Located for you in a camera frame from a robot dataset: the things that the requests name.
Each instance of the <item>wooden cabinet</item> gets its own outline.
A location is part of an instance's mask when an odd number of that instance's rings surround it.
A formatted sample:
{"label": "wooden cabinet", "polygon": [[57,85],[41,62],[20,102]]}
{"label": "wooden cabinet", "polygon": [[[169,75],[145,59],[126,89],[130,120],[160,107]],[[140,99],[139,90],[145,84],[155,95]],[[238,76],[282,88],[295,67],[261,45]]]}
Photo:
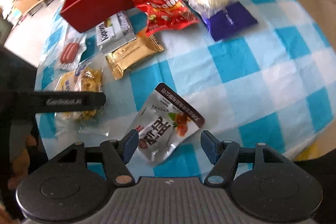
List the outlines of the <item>wooden cabinet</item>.
{"label": "wooden cabinet", "polygon": [[39,2],[39,0],[15,0],[13,6],[24,14],[37,2]]}

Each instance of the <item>silver snack pouch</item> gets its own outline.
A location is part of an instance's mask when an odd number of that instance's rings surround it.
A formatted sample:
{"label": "silver snack pouch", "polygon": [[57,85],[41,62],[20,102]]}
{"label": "silver snack pouch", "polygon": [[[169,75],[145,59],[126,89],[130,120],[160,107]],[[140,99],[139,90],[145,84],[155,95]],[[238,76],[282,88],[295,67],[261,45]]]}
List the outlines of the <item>silver snack pouch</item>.
{"label": "silver snack pouch", "polygon": [[143,104],[129,130],[139,132],[138,151],[156,165],[203,125],[204,118],[191,105],[165,83],[160,83]]}
{"label": "silver snack pouch", "polygon": [[103,55],[117,50],[136,38],[124,12],[118,12],[96,26],[97,47]]}

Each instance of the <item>ribbed gray surface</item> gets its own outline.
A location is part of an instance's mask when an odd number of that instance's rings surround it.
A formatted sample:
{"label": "ribbed gray surface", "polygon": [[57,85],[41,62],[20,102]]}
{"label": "ribbed gray surface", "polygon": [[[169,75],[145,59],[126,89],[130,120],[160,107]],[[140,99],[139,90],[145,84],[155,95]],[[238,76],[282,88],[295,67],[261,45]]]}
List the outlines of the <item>ribbed gray surface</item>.
{"label": "ribbed gray surface", "polygon": [[[80,224],[262,224],[235,207],[222,189],[199,178],[142,178],[115,191],[107,205]],[[314,224],[306,220],[301,224]]]}

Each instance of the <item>sausage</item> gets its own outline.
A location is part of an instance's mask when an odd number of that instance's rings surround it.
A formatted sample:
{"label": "sausage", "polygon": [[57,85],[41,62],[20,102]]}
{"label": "sausage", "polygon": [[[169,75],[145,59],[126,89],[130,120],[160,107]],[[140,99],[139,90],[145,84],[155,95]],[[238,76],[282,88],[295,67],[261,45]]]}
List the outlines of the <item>sausage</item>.
{"label": "sausage", "polygon": [[67,63],[72,63],[75,60],[78,50],[79,50],[79,43],[73,43],[67,54]]}
{"label": "sausage", "polygon": [[59,57],[59,60],[60,60],[60,62],[61,62],[62,64],[64,64],[64,63],[67,62],[67,54],[68,54],[68,52],[69,52],[69,50],[70,50],[71,45],[72,45],[72,43],[68,43],[68,44],[64,47],[64,49],[63,49],[63,51],[62,51],[62,53],[61,53],[61,55],[60,55],[60,57]]}

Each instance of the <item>green leaf picture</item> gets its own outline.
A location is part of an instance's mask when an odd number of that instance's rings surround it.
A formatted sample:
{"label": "green leaf picture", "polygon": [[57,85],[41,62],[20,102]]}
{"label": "green leaf picture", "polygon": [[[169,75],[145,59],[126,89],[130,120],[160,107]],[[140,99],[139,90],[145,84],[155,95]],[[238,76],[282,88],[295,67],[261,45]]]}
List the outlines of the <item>green leaf picture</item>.
{"label": "green leaf picture", "polygon": [[175,121],[175,119],[176,119],[176,113],[169,112],[169,113],[168,113],[168,116],[169,116],[169,118],[170,118],[172,121]]}

